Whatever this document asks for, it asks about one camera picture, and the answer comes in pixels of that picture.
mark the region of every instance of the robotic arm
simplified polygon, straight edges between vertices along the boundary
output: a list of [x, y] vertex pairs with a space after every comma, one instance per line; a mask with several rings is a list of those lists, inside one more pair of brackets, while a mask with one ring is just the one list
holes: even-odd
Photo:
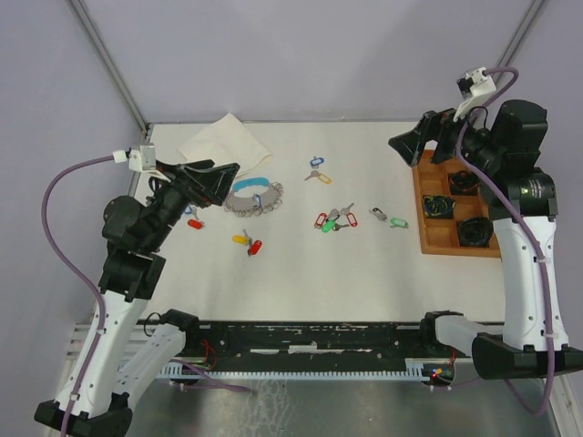
[[[125, 160], [122, 154], [114, 155], [117, 162]], [[93, 319], [65, 387], [54, 400], [41, 403], [35, 414], [37, 422], [56, 430], [65, 423], [66, 433], [73, 437], [126, 435], [132, 411], [160, 369], [187, 344], [199, 341], [198, 318], [169, 310], [160, 317], [148, 343], [118, 369], [129, 334], [164, 268], [166, 261], [156, 255], [160, 246], [188, 205], [221, 205], [240, 168], [238, 164], [215, 168], [211, 160], [167, 165], [156, 161], [151, 145], [132, 150], [128, 158], [131, 169], [155, 178], [153, 196], [146, 206], [131, 196], [121, 196], [106, 206], [102, 235], [107, 240], [107, 259], [98, 286], [107, 313]], [[104, 317], [101, 328], [99, 318]], [[100, 336], [97, 346], [89, 340], [96, 335]], [[79, 377], [82, 384], [72, 397]]]
[[[583, 354], [568, 346], [557, 303], [554, 269], [554, 235], [557, 215], [553, 179], [535, 167], [547, 133], [547, 111], [525, 100], [509, 100], [501, 107], [490, 130], [469, 126], [471, 112], [495, 92], [484, 68], [468, 72], [457, 84], [465, 102], [455, 110], [426, 112], [411, 131], [389, 140], [410, 166], [419, 163], [427, 141], [436, 141], [433, 164], [462, 156], [492, 180], [526, 222], [544, 258], [537, 253], [488, 184], [480, 194], [489, 208], [502, 253], [506, 317], [504, 327], [487, 327], [451, 311], [432, 312], [422, 320], [428, 340], [452, 346], [471, 356], [484, 379], [536, 378], [547, 375], [548, 342], [553, 339], [555, 374], [583, 369]], [[552, 312], [552, 333], [545, 325], [545, 302], [539, 262], [547, 266]]]

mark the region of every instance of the gray wall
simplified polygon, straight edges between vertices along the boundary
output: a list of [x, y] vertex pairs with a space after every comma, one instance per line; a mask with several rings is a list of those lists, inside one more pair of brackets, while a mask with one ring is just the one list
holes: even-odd
[[[45, 241], [43, 192], [61, 169], [139, 134], [64, 1], [4, 2], [0, 41], [0, 434], [36, 436], [36, 404], [55, 396], [73, 326], [93, 302]], [[101, 164], [78, 173], [57, 186], [50, 223], [97, 280], [101, 213], [129, 172]]]
[[[558, 218], [555, 244], [557, 293], [571, 343], [583, 347], [583, 2], [549, 2], [515, 66], [520, 71], [509, 98], [537, 102], [548, 110], [548, 133], [540, 166], [557, 183]], [[572, 376], [583, 401], [583, 372]]]
[[419, 118], [530, 0], [86, 0], [150, 122]]

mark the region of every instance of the gray floor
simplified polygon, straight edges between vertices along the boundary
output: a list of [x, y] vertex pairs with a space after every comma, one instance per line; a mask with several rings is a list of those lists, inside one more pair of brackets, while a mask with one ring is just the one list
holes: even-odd
[[[459, 372], [460, 381], [469, 377], [464, 373]], [[253, 394], [180, 392], [155, 381], [135, 411], [128, 436], [559, 436], [552, 413], [530, 416], [501, 381], [434, 393], [413, 382], [238, 383], [252, 387]], [[517, 386], [531, 403], [540, 399], [538, 381]]]

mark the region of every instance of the green key tag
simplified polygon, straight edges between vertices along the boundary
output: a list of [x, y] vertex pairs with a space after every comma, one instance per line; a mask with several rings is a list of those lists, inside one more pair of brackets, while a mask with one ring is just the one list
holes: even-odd
[[409, 223], [407, 223], [407, 220], [403, 220], [402, 218], [399, 218], [399, 219], [397, 217], [391, 218], [391, 224], [392, 224], [392, 228], [403, 228], [403, 229], [409, 228]]
[[326, 223], [324, 223], [324, 226], [322, 226], [322, 232], [324, 234], [330, 232], [332, 229], [334, 229], [334, 226], [336, 226], [336, 222], [334, 220], [328, 220]]

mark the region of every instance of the metal key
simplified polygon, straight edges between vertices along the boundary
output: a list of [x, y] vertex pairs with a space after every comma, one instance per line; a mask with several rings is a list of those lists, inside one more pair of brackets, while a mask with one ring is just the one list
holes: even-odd
[[309, 176], [309, 177], [307, 177], [307, 178], [306, 178], [306, 179], [304, 179], [304, 180], [308, 180], [308, 179], [311, 179], [311, 178], [317, 178], [317, 177], [319, 177], [320, 175], [321, 175], [321, 173], [320, 173], [318, 170], [312, 170], [312, 173], [310, 173], [310, 176]]
[[340, 213], [341, 213], [343, 216], [346, 216], [346, 215], [348, 215], [348, 213], [350, 212], [350, 208], [352, 208], [353, 206], [354, 206], [354, 202], [353, 202], [353, 203], [351, 203], [351, 204], [350, 204], [348, 207], [346, 207], [346, 208], [342, 208], [342, 209], [340, 210]]
[[349, 228], [349, 227], [350, 227], [350, 225], [339, 225], [338, 223], [336, 223], [334, 225], [334, 229], [333, 230], [338, 231], [338, 230], [340, 230], [342, 228]]

